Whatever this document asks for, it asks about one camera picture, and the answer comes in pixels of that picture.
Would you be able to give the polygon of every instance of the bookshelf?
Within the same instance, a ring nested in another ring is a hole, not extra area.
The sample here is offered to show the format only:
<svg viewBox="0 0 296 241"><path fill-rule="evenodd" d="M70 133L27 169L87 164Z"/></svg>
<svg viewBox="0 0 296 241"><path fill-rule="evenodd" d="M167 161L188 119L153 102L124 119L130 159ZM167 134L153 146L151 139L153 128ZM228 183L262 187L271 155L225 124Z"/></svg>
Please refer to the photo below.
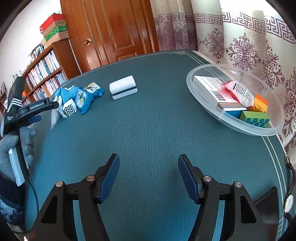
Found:
<svg viewBox="0 0 296 241"><path fill-rule="evenodd" d="M63 39L58 42L52 43L48 48L46 48L25 70L25 72L22 74L23 77L27 77L32 70L36 68L36 66L40 65L42 63L42 60L47 57L51 52L54 52L54 55L56 57L56 60L58 62L59 68L52 71L50 74L48 74L44 79L39 79L38 83L35 83L35 86L29 86L29 84L25 83L25 88L23 92L23 99L22 101L26 101L26 99L29 100L29 102L36 101L35 97L36 92L39 91L40 87L44 89L45 94L50 97L50 91L48 91L47 88L45 88L45 84L48 84L49 80L53 79L58 74L63 74L65 81L68 81L69 79L72 79L78 75L80 75L80 71L78 69L78 66L76 64L75 58L73 56L70 44L68 39Z"/></svg>

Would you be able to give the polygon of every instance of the curtain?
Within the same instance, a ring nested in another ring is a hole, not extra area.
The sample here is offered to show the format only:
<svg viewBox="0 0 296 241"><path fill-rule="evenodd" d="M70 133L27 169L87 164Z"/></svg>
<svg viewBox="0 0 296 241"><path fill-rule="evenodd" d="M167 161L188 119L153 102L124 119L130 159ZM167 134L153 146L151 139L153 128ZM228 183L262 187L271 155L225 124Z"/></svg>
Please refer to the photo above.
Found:
<svg viewBox="0 0 296 241"><path fill-rule="evenodd" d="M159 50L197 50L190 0L150 0Z"/></svg>
<svg viewBox="0 0 296 241"><path fill-rule="evenodd" d="M198 50L215 63L250 71L272 89L285 116L279 138L296 167L296 40L279 14L265 0L151 4L161 50Z"/></svg>

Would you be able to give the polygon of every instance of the lego brick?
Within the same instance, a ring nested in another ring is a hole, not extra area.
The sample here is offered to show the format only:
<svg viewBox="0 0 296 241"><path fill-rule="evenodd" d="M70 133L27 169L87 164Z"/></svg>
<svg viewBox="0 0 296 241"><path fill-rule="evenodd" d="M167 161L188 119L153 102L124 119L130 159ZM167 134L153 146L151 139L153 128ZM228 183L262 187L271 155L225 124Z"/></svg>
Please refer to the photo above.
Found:
<svg viewBox="0 0 296 241"><path fill-rule="evenodd" d="M264 99L263 97L261 97L260 95L256 94L255 98L259 99L262 103L264 103L265 105L268 106L268 101L266 99Z"/></svg>
<svg viewBox="0 0 296 241"><path fill-rule="evenodd" d="M265 103L268 103L268 101L259 95L255 95L254 104L249 108L249 111L267 112L267 105Z"/></svg>
<svg viewBox="0 0 296 241"><path fill-rule="evenodd" d="M265 128L269 123L269 116L265 112L243 111L240 118L241 121L249 123L250 125Z"/></svg>

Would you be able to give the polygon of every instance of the green table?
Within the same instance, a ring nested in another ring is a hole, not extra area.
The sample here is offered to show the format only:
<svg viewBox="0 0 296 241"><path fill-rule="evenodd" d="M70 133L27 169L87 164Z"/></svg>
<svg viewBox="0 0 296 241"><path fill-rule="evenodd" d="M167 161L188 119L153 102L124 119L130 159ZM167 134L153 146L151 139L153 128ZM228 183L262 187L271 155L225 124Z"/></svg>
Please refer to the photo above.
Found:
<svg viewBox="0 0 296 241"><path fill-rule="evenodd" d="M40 206L53 185L81 181L94 174L112 153L121 164L109 198L99 206L110 240L187 240L199 206L189 198L177 166L185 153L192 164L218 182L241 181L253 200L277 186L279 236L286 228L283 199L290 185L277 136L241 134L211 117L187 88L188 72L208 62L190 50L158 52L112 63L67 83L105 89L89 111L60 118L50 130L51 112L35 124L35 161L30 170ZM114 101L113 81L132 75L138 93ZM79 240L84 240L78 202L74 202ZM213 240L219 240L220 201ZM36 218L30 189L27 228Z"/></svg>

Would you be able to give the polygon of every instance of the clear plastic bowl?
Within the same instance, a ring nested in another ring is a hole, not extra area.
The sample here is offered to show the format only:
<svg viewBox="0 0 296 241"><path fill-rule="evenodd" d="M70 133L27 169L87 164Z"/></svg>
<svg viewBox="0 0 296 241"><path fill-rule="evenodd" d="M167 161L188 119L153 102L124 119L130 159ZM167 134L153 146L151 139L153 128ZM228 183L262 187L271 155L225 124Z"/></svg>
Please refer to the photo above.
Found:
<svg viewBox="0 0 296 241"><path fill-rule="evenodd" d="M206 76L218 78L226 83L229 80L243 82L255 95L259 94L268 103L267 114L270 117L269 128L253 126L237 119L209 102L202 91L193 84L194 76ZM225 64L205 64L191 70L187 75L187 86L193 96L199 101L204 109L215 119L238 132L253 136L273 136L279 133L284 124L284 112L279 104L278 98L273 94L272 89L251 72L232 67Z"/></svg>

